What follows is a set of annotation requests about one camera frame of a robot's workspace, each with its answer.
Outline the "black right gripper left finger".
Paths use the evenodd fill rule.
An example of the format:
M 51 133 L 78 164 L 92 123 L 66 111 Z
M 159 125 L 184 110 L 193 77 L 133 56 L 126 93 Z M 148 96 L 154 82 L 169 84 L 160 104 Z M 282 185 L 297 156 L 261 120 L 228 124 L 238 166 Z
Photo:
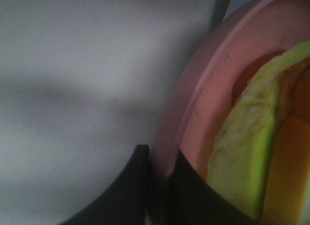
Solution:
M 144 225 L 150 149 L 138 145 L 113 183 L 64 225 Z

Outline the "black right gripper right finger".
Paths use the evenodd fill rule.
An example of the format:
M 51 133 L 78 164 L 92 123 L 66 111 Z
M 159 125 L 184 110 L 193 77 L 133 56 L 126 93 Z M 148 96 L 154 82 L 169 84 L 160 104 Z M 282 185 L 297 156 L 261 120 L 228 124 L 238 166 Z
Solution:
M 258 225 L 230 205 L 197 174 L 180 151 L 168 193 L 169 225 Z

